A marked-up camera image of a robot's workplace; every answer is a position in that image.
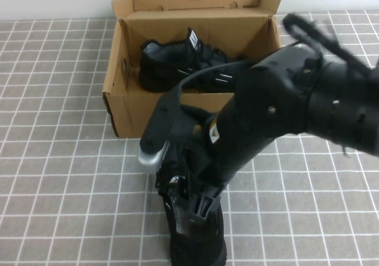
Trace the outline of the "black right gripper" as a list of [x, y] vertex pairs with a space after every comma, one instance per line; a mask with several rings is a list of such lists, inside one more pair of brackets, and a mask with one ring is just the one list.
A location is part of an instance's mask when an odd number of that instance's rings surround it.
[[204, 223], [220, 204], [225, 179], [216, 164], [217, 152], [209, 130], [215, 113], [198, 107], [181, 105], [175, 116], [171, 143], [178, 150], [184, 167], [188, 192], [188, 218], [193, 223]]

